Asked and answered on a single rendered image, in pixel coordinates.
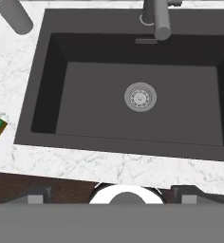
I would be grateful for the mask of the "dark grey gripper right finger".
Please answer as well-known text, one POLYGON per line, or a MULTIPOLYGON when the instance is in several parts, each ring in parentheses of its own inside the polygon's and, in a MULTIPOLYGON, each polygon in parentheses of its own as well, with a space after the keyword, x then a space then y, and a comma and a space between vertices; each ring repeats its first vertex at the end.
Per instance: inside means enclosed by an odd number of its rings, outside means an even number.
POLYGON ((204 193, 193 185, 172 186, 175 202, 181 204, 224 203, 224 195, 204 193))

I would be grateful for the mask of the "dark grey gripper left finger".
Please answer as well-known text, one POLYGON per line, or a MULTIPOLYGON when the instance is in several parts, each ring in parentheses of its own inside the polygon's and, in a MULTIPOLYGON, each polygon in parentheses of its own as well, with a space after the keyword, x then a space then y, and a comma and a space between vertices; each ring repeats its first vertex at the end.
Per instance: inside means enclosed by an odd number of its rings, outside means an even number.
POLYGON ((51 187, 29 187, 9 202, 14 204, 47 204, 51 202, 51 187))

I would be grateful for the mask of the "silver sink drain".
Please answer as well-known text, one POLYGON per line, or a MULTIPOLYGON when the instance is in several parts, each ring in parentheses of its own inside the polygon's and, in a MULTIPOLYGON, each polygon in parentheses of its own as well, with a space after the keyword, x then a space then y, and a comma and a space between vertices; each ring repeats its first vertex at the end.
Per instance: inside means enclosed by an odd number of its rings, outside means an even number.
POLYGON ((135 112, 147 112, 157 102, 158 96, 155 88, 147 83, 130 84, 123 95, 125 104, 135 112))

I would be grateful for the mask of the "dark grey kitchen sink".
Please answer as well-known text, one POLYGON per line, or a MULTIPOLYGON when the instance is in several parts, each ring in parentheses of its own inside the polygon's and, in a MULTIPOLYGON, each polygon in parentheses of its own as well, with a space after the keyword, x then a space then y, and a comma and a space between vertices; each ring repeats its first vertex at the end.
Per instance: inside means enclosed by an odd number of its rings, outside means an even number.
POLYGON ((224 9, 47 9, 15 142, 224 161, 224 9))

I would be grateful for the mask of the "grey sink tap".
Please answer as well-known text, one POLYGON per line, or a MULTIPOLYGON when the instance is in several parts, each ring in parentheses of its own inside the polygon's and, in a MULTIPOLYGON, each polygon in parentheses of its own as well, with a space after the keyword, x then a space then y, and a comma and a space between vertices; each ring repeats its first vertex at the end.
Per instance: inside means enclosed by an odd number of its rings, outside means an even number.
POLYGON ((154 28, 154 36, 165 41, 171 36, 171 24, 168 8, 180 7, 183 0, 143 0, 140 22, 154 28))

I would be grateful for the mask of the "white and black round object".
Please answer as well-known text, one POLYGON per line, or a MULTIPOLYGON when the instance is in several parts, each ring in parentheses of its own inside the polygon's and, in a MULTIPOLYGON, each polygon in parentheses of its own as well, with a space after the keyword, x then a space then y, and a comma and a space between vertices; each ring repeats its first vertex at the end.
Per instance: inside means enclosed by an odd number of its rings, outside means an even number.
POLYGON ((93 189, 89 204, 164 204, 162 193, 155 188, 136 185, 99 183, 93 189))

